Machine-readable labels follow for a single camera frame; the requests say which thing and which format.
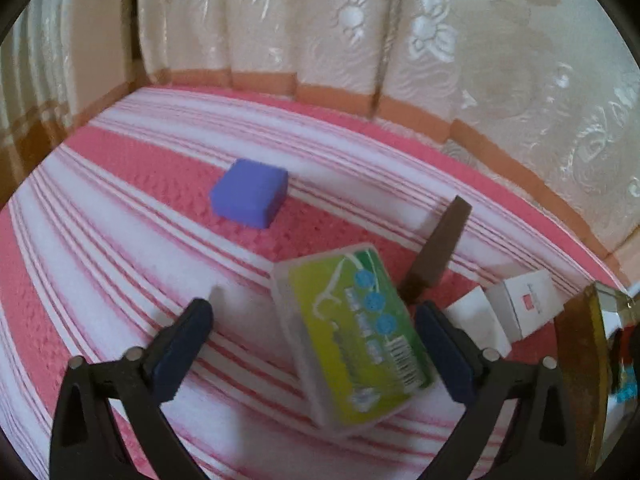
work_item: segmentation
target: purple block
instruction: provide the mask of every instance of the purple block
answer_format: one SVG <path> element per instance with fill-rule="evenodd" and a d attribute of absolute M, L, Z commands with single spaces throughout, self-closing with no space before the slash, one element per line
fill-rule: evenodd
<path fill-rule="evenodd" d="M 284 202 L 288 183 L 286 170 L 239 158 L 211 190 L 211 205 L 217 215 L 265 229 Z"/>

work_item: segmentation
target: pink striped bedspread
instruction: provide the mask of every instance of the pink striped bedspread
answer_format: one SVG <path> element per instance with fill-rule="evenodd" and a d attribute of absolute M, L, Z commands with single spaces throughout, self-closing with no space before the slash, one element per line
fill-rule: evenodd
<path fill-rule="evenodd" d="M 208 192 L 238 157 L 289 170 L 271 228 L 215 216 Z M 450 200 L 473 213 L 443 283 L 446 306 L 476 284 L 547 268 L 563 299 L 619 285 L 552 219 L 474 170 L 371 123 L 230 91 L 145 88 L 54 151 L 0 214 L 0 425 L 40 479 L 66 362 L 144 346 L 195 296 L 216 330 L 163 411 L 211 478 L 412 480 L 462 414 L 442 384 L 360 436 L 312 423 L 269 292 L 274 262 L 373 242 L 398 280 Z M 513 357 L 554 354 L 551 325 Z M 140 471 L 153 476 L 114 410 Z M 487 471 L 506 406 L 478 462 Z"/>

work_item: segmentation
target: curtain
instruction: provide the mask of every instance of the curtain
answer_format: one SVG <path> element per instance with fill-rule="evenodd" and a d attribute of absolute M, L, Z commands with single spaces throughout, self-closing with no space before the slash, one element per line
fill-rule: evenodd
<path fill-rule="evenodd" d="M 132 85 L 131 0 L 31 0 L 0 45 L 0 206 Z"/>
<path fill-rule="evenodd" d="M 154 81 L 373 118 L 640 279 L 623 250 L 640 219 L 640 70 L 596 0 L 139 0 L 139 12 Z"/>

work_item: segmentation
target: white box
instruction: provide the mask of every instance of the white box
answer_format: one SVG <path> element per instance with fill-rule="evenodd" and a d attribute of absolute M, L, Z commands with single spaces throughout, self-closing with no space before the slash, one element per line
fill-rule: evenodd
<path fill-rule="evenodd" d="M 548 270 L 509 278 L 485 294 L 512 343 L 533 334 L 564 309 Z"/>
<path fill-rule="evenodd" d="M 464 330 L 479 349 L 494 348 L 502 357 L 510 354 L 509 339 L 481 287 L 447 307 L 444 315 L 453 326 Z"/>

